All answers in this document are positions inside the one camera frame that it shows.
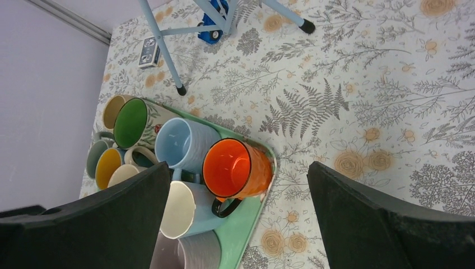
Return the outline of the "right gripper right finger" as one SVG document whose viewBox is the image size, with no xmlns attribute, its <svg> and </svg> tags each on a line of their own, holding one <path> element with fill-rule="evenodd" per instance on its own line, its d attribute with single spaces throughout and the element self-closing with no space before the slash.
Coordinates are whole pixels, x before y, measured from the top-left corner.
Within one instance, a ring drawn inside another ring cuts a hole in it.
<svg viewBox="0 0 475 269">
<path fill-rule="evenodd" d="M 474 218 L 418 206 L 317 161 L 307 173 L 330 268 L 473 268 Z"/>
</svg>

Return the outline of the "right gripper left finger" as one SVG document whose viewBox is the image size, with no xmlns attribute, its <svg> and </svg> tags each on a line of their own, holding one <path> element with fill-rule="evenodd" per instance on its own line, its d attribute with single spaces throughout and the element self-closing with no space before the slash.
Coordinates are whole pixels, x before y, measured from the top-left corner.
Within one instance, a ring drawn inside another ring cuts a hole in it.
<svg viewBox="0 0 475 269">
<path fill-rule="evenodd" d="M 1 212 L 2 268 L 149 268 L 169 194 L 165 162 L 50 209 Z"/>
</svg>

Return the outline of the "blue butterfly mug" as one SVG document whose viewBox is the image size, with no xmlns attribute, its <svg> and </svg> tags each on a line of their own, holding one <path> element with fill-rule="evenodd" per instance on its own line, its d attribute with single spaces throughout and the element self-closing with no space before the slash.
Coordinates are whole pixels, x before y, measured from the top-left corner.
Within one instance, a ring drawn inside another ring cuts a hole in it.
<svg viewBox="0 0 475 269">
<path fill-rule="evenodd" d="M 95 182 L 99 190 L 108 187 L 113 173 L 124 164 L 125 152 L 126 150 L 112 147 L 101 154 L 95 172 Z"/>
</svg>

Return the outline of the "light blue faceted mug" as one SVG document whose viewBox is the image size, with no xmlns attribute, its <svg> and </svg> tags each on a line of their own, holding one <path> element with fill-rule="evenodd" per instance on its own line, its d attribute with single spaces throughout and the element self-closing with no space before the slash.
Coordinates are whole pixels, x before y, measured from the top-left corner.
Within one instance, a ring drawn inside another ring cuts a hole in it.
<svg viewBox="0 0 475 269">
<path fill-rule="evenodd" d="M 205 185 L 172 181 L 160 231 L 169 239 L 179 239 L 220 227 L 225 219 L 213 214 L 214 200 Z"/>
</svg>

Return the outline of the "grey blue mug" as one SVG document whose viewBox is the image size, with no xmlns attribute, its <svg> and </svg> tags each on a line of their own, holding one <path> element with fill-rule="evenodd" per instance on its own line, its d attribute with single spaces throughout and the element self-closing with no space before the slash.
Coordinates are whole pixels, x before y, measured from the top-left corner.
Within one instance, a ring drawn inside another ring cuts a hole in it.
<svg viewBox="0 0 475 269">
<path fill-rule="evenodd" d="M 96 132 L 92 137 L 92 145 L 86 161 L 86 173 L 91 179 L 96 178 L 96 167 L 101 155 L 113 146 L 114 135 L 111 132 Z"/>
</svg>

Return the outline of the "lilac mug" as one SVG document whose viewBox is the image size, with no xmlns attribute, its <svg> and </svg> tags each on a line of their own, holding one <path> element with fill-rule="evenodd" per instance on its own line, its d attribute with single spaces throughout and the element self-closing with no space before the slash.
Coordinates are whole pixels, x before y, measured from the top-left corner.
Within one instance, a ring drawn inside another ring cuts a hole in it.
<svg viewBox="0 0 475 269">
<path fill-rule="evenodd" d="M 150 268 L 217 269 L 221 246 L 214 231 L 169 239 L 159 233 Z"/>
</svg>

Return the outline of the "light blue ribbed mug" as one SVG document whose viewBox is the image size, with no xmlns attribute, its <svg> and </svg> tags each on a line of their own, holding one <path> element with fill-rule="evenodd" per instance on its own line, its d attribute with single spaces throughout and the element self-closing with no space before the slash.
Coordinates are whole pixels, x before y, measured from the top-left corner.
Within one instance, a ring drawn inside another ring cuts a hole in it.
<svg viewBox="0 0 475 269">
<path fill-rule="evenodd" d="M 220 134 L 212 127 L 185 118 L 172 118 L 163 124 L 155 140 L 158 161 L 173 170 L 172 180 L 181 180 L 183 172 L 201 183 L 204 158 Z"/>
</svg>

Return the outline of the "cream mug green inside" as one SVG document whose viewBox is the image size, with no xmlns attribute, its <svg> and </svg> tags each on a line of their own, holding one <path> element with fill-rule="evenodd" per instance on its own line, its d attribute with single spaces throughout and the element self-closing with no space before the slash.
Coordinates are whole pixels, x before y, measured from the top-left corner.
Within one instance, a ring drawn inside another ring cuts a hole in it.
<svg viewBox="0 0 475 269">
<path fill-rule="evenodd" d="M 113 134 L 121 149 L 143 146 L 154 149 L 161 127 L 180 116 L 156 103 L 142 98 L 128 100 L 117 114 Z"/>
</svg>

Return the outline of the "beige mug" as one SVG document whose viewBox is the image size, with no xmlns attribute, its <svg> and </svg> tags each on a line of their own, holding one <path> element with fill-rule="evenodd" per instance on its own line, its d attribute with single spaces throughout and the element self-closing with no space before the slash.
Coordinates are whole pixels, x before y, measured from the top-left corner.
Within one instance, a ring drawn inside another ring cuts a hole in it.
<svg viewBox="0 0 475 269">
<path fill-rule="evenodd" d="M 106 103 L 102 116 L 103 124 L 106 129 L 110 131 L 114 129 L 119 111 L 126 102 L 133 98 L 134 96 L 132 95 L 115 95 Z"/>
</svg>

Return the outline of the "orange mug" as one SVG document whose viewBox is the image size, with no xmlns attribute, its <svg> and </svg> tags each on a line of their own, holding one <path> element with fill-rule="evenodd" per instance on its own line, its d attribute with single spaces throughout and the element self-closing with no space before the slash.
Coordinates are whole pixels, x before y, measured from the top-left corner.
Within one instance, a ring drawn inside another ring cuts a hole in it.
<svg viewBox="0 0 475 269">
<path fill-rule="evenodd" d="M 211 210 L 228 217 L 245 198 L 264 193 L 271 184 L 269 158 L 255 147 L 235 138 L 214 143 L 205 155 L 202 176 L 215 196 Z"/>
</svg>

